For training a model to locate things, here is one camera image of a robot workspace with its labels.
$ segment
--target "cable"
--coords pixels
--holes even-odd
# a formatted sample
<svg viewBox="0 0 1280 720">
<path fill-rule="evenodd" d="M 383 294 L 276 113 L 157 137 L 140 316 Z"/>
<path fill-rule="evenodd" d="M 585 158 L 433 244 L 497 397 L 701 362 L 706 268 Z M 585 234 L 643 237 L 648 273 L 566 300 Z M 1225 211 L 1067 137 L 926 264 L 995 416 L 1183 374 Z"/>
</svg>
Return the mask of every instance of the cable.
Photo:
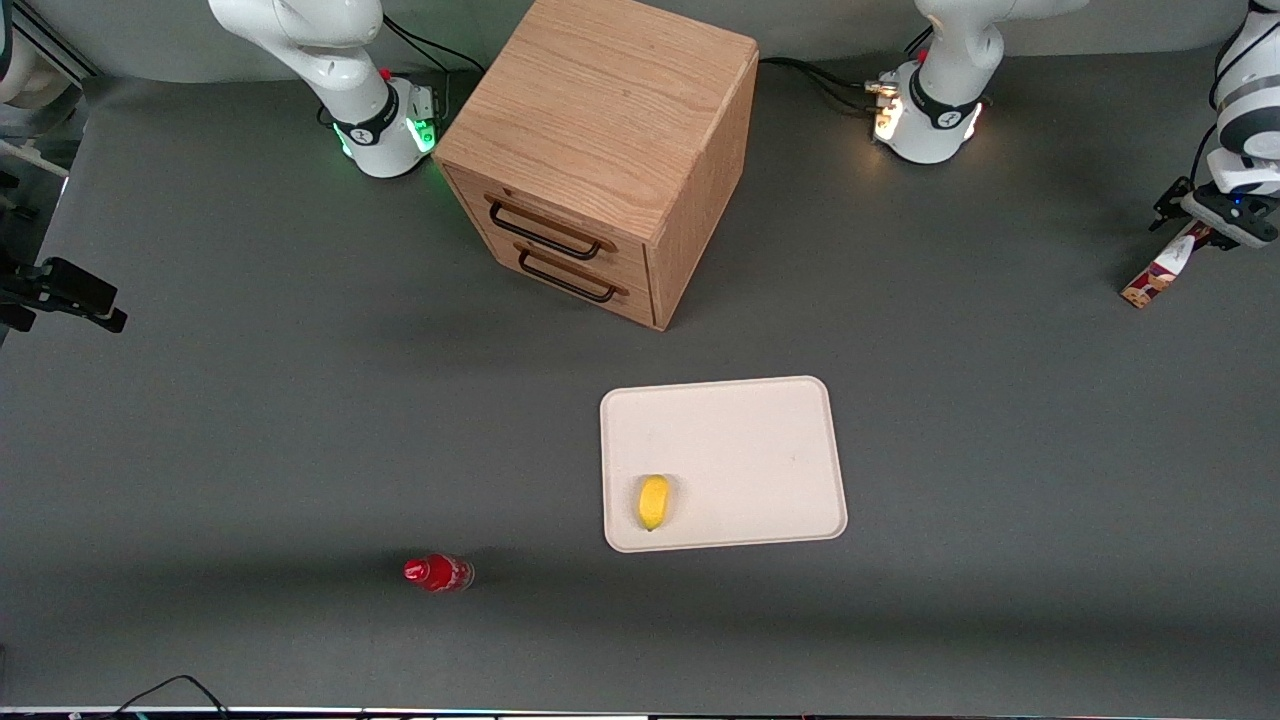
<svg viewBox="0 0 1280 720">
<path fill-rule="evenodd" d="M 858 102 L 854 102 L 852 100 L 849 100 L 847 97 L 841 96 L 838 92 L 836 92 L 835 88 L 828 86 L 826 82 L 850 90 L 863 90 L 861 83 L 846 81 L 838 76 L 835 76 L 819 68 L 818 65 L 814 65 L 813 63 L 805 63 L 804 60 L 796 60 L 795 58 L 765 58 L 760 60 L 760 63 L 767 65 L 782 65 L 786 68 L 795 68 L 801 73 L 804 73 L 804 76 L 809 78 L 815 86 L 818 86 L 818 90 L 823 91 L 828 97 L 831 97 L 840 105 L 844 105 L 845 108 L 855 110 L 863 115 L 876 114 L 876 108 L 870 105 L 860 105 Z"/>
<path fill-rule="evenodd" d="M 1196 149 L 1196 158 L 1192 160 L 1192 172 L 1187 173 L 1187 177 L 1188 179 L 1192 181 L 1192 184 L 1196 184 L 1196 170 L 1199 169 L 1199 160 L 1201 156 L 1204 155 L 1204 146 L 1208 145 L 1208 138 L 1213 137 L 1215 129 L 1217 129 L 1217 123 L 1208 126 L 1208 129 L 1204 131 L 1204 137 L 1201 138 L 1199 147 Z"/>
<path fill-rule="evenodd" d="M 929 27 L 922 29 L 920 35 L 916 35 L 914 40 L 908 42 L 906 47 L 902 49 L 902 53 L 906 53 L 908 55 L 915 54 L 915 51 L 920 49 L 920 45 L 924 45 L 924 41 L 928 40 L 931 35 L 933 35 L 932 23 L 929 24 Z"/>
<path fill-rule="evenodd" d="M 419 42 L 422 42 L 422 44 L 425 44 L 425 45 L 429 45 L 429 46 L 431 46 L 431 47 L 435 47 L 436 50 L 443 50 L 443 51 L 448 53 L 449 55 L 456 55 L 456 56 L 458 56 L 458 58 L 462 58 L 463 60 L 466 60 L 466 61 L 471 63 L 472 65 L 475 65 L 475 67 L 476 67 L 476 69 L 477 69 L 477 70 L 480 70 L 481 73 L 484 73 L 484 72 L 485 72 L 485 67 L 484 67 L 484 65 L 481 65 L 481 64 L 480 64 L 480 63 L 479 63 L 479 61 L 477 61 L 477 60 L 476 60 L 475 58 L 472 58 L 471 55 L 465 55 L 465 54 L 462 54 L 462 53 L 458 53 L 457 50 L 454 50 L 454 49 L 452 49 L 452 47 L 447 47 L 447 46 L 444 46 L 444 45 L 440 45 L 439 42 L 433 42 L 433 41 L 430 41 L 430 40 L 428 40 L 428 38 L 425 38 L 425 37 L 421 37 L 421 36 L 417 36 L 417 35 L 413 35 L 412 32 L 410 32 L 410 31 L 404 29 L 403 27 L 401 27 L 401 26 L 399 26 L 399 23 L 397 23 L 396 20 L 390 19 L 390 18 L 389 18 L 389 17 L 387 17 L 387 15 L 383 15 L 383 22 L 384 22 L 384 23 L 387 23 L 387 27 L 392 28 L 392 31 L 394 31 L 394 32 L 396 32 L 396 35 L 399 35 L 401 37 L 404 37 L 404 36 L 407 35 L 408 37 L 412 37 L 413 40 L 416 40 L 416 41 L 419 41 Z"/>
<path fill-rule="evenodd" d="M 783 65 L 783 67 L 787 67 L 787 68 L 795 68 L 795 69 L 797 69 L 797 70 L 800 70 L 800 72 L 803 72 L 805 74 L 818 76 L 822 79 L 824 79 L 824 81 L 827 81 L 827 82 L 829 82 L 832 85 L 838 85 L 840 87 L 849 87 L 849 88 L 852 88 L 852 90 L 861 90 L 863 88 L 863 83 L 860 83 L 860 82 L 851 82 L 851 81 L 844 79 L 840 76 L 832 74 L 832 73 L 829 73 L 829 72 L 819 68 L 818 65 L 814 65 L 813 63 L 805 63 L 804 60 L 796 60 L 795 58 L 765 58 L 765 59 L 760 60 L 760 64 L 764 64 L 764 65 Z"/>
<path fill-rule="evenodd" d="M 439 60 L 436 60 L 435 56 L 431 55 L 430 53 L 428 53 L 426 50 L 422 50 L 421 47 L 419 47 L 412 40 L 408 38 L 408 36 L 403 31 L 398 29 L 397 26 L 388 24 L 387 27 L 392 28 L 392 32 L 396 33 L 397 37 L 399 37 L 401 40 L 403 40 L 406 45 L 408 45 L 413 50 L 417 50 L 424 58 L 426 58 L 428 60 L 430 60 L 431 63 L 434 63 L 436 68 L 440 68 L 442 73 L 444 73 L 445 76 L 449 74 L 449 69 L 445 68 L 443 63 L 440 63 Z"/>
<path fill-rule="evenodd" d="M 449 70 L 439 60 L 436 60 L 430 53 L 428 53 L 426 50 L 422 50 L 412 40 L 410 40 L 410 37 L 407 36 L 407 33 L 404 33 L 402 29 L 399 29 L 399 26 L 394 26 L 393 27 L 392 24 L 388 24 L 387 27 L 390 27 L 392 32 L 396 33 L 397 37 L 399 37 L 401 40 L 403 40 L 406 45 L 408 45 L 413 50 L 417 50 L 419 53 L 421 53 L 422 55 L 425 55 L 426 59 L 429 59 L 433 63 L 435 63 L 435 67 L 440 68 L 440 72 L 444 73 L 444 110 L 440 113 L 440 119 L 442 120 L 449 119 L 449 113 L 453 111 L 452 102 L 449 100 L 449 95 L 452 94 L 452 90 L 453 90 L 452 73 L 449 73 Z"/>
<path fill-rule="evenodd" d="M 131 697 L 129 700 L 124 701 L 124 705 L 122 705 L 120 707 L 116 707 L 115 711 L 111 712 L 110 715 L 108 715 L 106 717 L 116 717 L 116 716 L 119 716 L 122 712 L 124 712 L 125 710 L 128 710 L 129 706 L 133 705 L 134 702 L 137 702 L 137 701 L 147 697 L 148 694 L 159 691 L 160 688 L 168 685 L 169 683 L 174 683 L 174 682 L 178 682 L 178 680 L 187 680 L 188 683 L 196 685 L 196 688 L 200 689 L 200 692 L 204 693 L 206 698 L 209 698 L 209 702 L 211 702 L 214 705 L 214 710 L 218 711 L 218 716 L 221 717 L 223 720 L 228 720 L 228 712 L 230 712 L 230 711 L 227 708 L 225 705 L 223 705 L 223 701 L 218 700 L 214 696 L 214 693 L 209 692 L 209 688 L 206 688 L 205 685 L 200 684 L 200 680 L 192 678 L 191 675 L 174 675 L 173 678 L 169 678 L 168 680 L 160 683 L 159 685 L 156 685 L 156 687 L 154 687 L 154 688 L 151 688 L 148 691 L 142 691 L 141 693 L 138 693 L 138 694 Z"/>
<path fill-rule="evenodd" d="M 1271 33 L 1274 33 L 1277 29 L 1280 29 L 1280 23 L 1271 26 L 1271 29 L 1266 31 L 1265 33 L 1262 33 L 1261 37 L 1251 42 L 1249 46 L 1245 47 L 1243 53 L 1240 53 L 1235 58 L 1231 58 L 1231 61 L 1228 63 L 1226 67 L 1222 68 L 1220 73 L 1217 73 L 1217 77 L 1213 78 L 1213 86 L 1208 88 L 1208 106 L 1212 108 L 1215 113 L 1217 111 L 1217 102 L 1213 100 L 1213 97 L 1217 95 L 1217 86 L 1222 85 L 1222 78 L 1226 77 L 1226 73 L 1231 72 L 1231 68 L 1234 68 L 1236 63 L 1243 60 L 1244 56 L 1248 55 L 1254 47 L 1262 45 L 1262 41 L 1271 37 Z"/>
</svg>

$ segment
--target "lemon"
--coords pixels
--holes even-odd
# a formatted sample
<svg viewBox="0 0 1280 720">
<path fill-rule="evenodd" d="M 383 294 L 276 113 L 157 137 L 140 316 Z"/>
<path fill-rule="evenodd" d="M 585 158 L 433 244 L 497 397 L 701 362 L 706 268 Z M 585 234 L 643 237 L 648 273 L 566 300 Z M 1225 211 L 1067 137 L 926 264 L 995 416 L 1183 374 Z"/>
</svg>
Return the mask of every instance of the lemon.
<svg viewBox="0 0 1280 720">
<path fill-rule="evenodd" d="M 636 512 L 644 529 L 653 532 L 667 519 L 667 497 L 671 495 L 671 482 L 663 475 L 649 475 L 640 486 L 640 502 Z"/>
</svg>

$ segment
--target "gray wall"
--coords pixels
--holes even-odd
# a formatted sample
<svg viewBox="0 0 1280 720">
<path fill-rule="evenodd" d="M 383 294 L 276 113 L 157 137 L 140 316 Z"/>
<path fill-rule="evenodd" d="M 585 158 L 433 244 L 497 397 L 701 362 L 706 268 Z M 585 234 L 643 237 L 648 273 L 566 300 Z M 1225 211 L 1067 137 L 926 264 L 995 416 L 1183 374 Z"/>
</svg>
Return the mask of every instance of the gray wall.
<svg viewBox="0 0 1280 720">
<path fill-rule="evenodd" d="M 488 63 L 531 0 L 384 0 L 404 27 Z M 909 0 L 646 0 L 760 41 L 765 55 L 827 59 L 900 47 L 923 20 Z M 224 32 L 205 0 L 31 0 L 104 70 L 175 82 L 274 79 L 288 70 Z M 1230 35 L 1244 0 L 1093 0 L 1084 10 L 1007 23 L 1014 55 L 1185 50 Z M 393 68 L 417 56 L 388 32 L 370 49 Z M 458 67 L 456 60 L 451 65 Z"/>
</svg>

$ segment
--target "black metal handle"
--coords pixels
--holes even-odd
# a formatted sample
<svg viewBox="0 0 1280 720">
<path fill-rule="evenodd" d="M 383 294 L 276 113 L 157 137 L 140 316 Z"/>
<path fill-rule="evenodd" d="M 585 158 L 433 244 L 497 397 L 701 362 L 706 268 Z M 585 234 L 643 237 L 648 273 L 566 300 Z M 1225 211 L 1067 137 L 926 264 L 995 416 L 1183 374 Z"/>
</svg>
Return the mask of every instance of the black metal handle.
<svg viewBox="0 0 1280 720">
<path fill-rule="evenodd" d="M 503 210 L 502 202 L 498 201 L 498 200 L 494 200 L 493 201 L 493 206 L 489 208 L 489 219 L 493 220 L 493 224 L 498 225 L 499 228 L 502 228 L 502 229 L 504 229 L 507 232 L 513 232 L 513 233 L 518 234 L 520 237 L 522 237 L 522 238 L 525 238 L 525 240 L 527 240 L 530 242 L 536 242 L 538 245 L 541 245 L 544 247 L 550 247 L 556 252 L 563 252 L 564 255 L 568 255 L 570 258 L 572 258 L 575 260 L 590 260 L 591 258 L 595 258 L 595 255 L 600 251 L 600 243 L 599 243 L 599 241 L 593 242 L 591 243 L 591 249 L 588 250 L 586 252 L 582 252 L 580 250 L 573 250 L 572 247 L 570 247 L 567 245 L 556 242 L 554 240 L 552 240 L 549 237 L 543 237 L 543 236 L 540 236 L 540 234 L 538 234 L 538 233 L 535 233 L 532 231 L 526 231 L 525 228 L 522 228 L 520 225 L 508 223 L 507 220 L 503 220 L 502 218 L 499 218 L 498 213 L 502 211 L 502 210 Z"/>
<path fill-rule="evenodd" d="M 544 281 L 552 283 L 556 287 L 567 290 L 567 291 L 572 292 L 573 295 L 576 295 L 579 297 L 582 297 L 585 300 L 590 300 L 591 302 L 599 302 L 600 305 L 604 305 L 609 300 L 613 300 L 613 296 L 618 292 L 618 288 L 616 288 L 613 286 L 609 286 L 609 291 L 605 292 L 604 295 L 595 295 L 595 293 L 588 292 L 588 291 L 577 287 L 573 283 L 564 282 L 564 281 L 557 278 L 556 275 L 553 275 L 550 273 L 544 273 L 544 272 L 539 270 L 538 268 L 530 266 L 529 263 L 526 263 L 526 260 L 529 260 L 529 251 L 527 250 L 521 250 L 520 251 L 520 269 L 525 270 L 530 275 L 534 275 L 535 278 L 544 279 Z"/>
</svg>

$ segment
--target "wooden cabinet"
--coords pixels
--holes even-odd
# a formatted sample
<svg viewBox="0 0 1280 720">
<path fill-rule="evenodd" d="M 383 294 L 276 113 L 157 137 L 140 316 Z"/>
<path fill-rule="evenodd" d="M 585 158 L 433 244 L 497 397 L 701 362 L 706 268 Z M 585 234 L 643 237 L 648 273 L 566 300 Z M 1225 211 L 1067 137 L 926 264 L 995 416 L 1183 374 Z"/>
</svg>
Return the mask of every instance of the wooden cabinet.
<svg viewBox="0 0 1280 720">
<path fill-rule="evenodd" d="M 538 0 L 435 150 L 502 265 L 666 329 L 742 174 L 754 40 Z"/>
</svg>

